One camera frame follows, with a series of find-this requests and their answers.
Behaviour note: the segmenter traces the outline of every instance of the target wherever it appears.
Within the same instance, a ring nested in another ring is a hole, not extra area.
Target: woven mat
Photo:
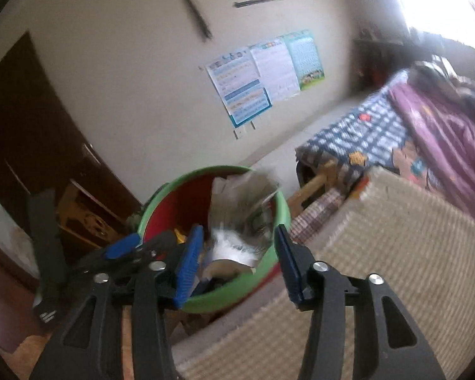
[[[475,356],[475,221],[382,169],[373,169],[370,178],[360,199],[345,203],[307,245],[315,258],[342,274],[384,276],[417,321],[447,379],[455,379]],[[345,380],[352,378],[350,314]],[[188,380],[295,379],[310,317],[282,291],[177,368]]]

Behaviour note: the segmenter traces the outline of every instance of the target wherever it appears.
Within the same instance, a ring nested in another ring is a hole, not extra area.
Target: tile floor
[[[299,133],[293,135],[280,147],[262,157],[254,165],[252,165],[252,168],[268,168],[272,170],[282,185],[281,190],[285,198],[289,198],[293,193],[295,193],[295,191],[299,190],[299,183],[297,181],[296,175],[297,161],[294,149],[311,138],[324,127],[327,127],[328,125],[337,121],[352,108],[358,106],[365,99],[367,94],[367,92],[359,93],[342,101],[327,113],[324,113],[323,115],[316,118]]]

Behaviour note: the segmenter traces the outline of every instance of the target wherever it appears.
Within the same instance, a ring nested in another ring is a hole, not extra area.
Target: metal bolt
[[[93,276],[93,281],[98,284],[107,283],[109,281],[109,276],[105,273],[95,274]]]
[[[384,282],[383,278],[381,278],[381,276],[379,276],[378,274],[371,274],[368,278],[371,281],[371,283],[376,284],[376,285],[383,284]]]
[[[316,261],[313,263],[313,269],[316,271],[327,271],[329,270],[329,266],[325,264],[323,261]]]
[[[163,261],[152,261],[149,264],[149,268],[150,270],[153,270],[153,271],[161,271],[161,270],[165,270],[166,264]]]

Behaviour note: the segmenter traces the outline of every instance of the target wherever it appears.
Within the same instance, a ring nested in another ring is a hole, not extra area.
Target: green rim
[[[141,238],[144,237],[146,225],[150,219],[153,211],[160,204],[160,202],[173,190],[178,188],[186,181],[200,176],[205,173],[218,172],[218,171],[231,171],[236,173],[244,173],[251,170],[248,167],[241,166],[212,166],[205,167],[199,170],[187,173],[173,182],[167,184],[162,190],[153,198],[150,202],[139,224],[138,233]],[[290,227],[290,211],[287,202],[281,193],[278,191],[275,195],[276,213],[275,213],[275,227],[279,224],[285,224],[286,228]],[[222,308],[229,307],[234,303],[241,300],[247,294],[251,293],[260,282],[269,274],[271,269],[277,263],[278,258],[274,246],[271,245],[269,250],[262,258],[262,261],[256,268],[254,274],[240,275],[236,277],[230,283],[210,292],[207,294],[201,294],[200,296],[190,297],[183,306],[183,310],[188,313],[209,313],[214,312]]]

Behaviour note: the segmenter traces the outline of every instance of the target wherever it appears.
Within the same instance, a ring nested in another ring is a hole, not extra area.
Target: pink blanket
[[[441,92],[408,83],[389,94],[447,200],[475,219],[475,97],[451,101]]]

